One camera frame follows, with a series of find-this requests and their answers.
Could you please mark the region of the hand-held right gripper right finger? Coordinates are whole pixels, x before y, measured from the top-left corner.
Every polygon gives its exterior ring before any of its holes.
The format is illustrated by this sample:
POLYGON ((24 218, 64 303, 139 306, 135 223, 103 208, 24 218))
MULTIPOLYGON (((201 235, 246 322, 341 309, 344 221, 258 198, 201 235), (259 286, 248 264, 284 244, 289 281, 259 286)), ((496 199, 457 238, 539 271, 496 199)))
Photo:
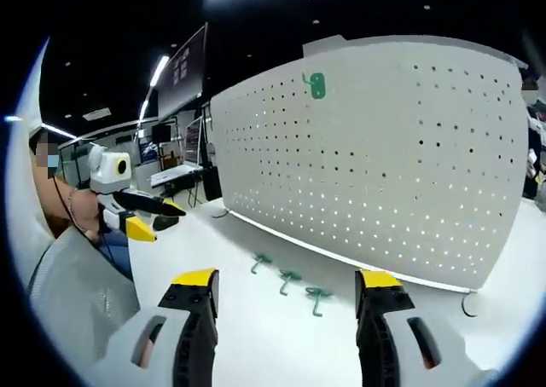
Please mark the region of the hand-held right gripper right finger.
POLYGON ((389 273, 358 270, 355 281, 363 386, 486 386, 497 377, 470 359, 449 322, 418 309, 389 273))

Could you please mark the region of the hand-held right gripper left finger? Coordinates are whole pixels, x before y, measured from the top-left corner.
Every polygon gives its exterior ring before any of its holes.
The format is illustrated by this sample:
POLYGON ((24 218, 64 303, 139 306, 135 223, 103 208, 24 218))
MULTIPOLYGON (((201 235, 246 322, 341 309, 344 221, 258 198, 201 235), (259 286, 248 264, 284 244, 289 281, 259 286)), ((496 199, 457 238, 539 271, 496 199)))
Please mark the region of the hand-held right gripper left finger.
POLYGON ((218 344, 219 271, 180 274, 159 304, 109 339, 97 386, 211 386, 218 344))

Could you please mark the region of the person's left hand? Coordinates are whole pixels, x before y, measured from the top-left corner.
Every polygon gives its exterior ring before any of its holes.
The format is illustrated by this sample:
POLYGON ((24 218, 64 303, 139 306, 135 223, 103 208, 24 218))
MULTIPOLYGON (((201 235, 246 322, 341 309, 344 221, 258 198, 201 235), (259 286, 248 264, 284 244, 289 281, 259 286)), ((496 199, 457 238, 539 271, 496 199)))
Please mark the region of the person's left hand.
POLYGON ((69 210, 76 226, 93 241, 99 240, 99 202, 90 190, 75 190, 70 196, 69 210))

